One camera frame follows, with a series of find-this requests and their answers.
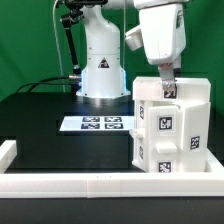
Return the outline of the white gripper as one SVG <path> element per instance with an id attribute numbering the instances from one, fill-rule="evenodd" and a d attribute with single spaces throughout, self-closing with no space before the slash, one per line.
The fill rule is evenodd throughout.
<path id="1" fill-rule="evenodd" d="M 134 0 L 146 57 L 158 71 L 164 90 L 175 89 L 172 64 L 186 46 L 183 4 L 187 0 Z"/>

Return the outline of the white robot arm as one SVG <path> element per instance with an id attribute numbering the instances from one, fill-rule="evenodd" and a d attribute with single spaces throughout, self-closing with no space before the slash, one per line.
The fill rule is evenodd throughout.
<path id="1" fill-rule="evenodd" d="M 186 46 L 183 4 L 189 0 L 108 0 L 107 9 L 135 8 L 140 24 L 125 34 L 131 50 L 143 48 L 156 65 L 165 91 L 175 89 L 175 72 Z M 98 5 L 83 8 L 87 65 L 77 95 L 90 101 L 117 100 L 130 95 L 126 72 L 120 65 L 120 31 L 106 20 Z"/>

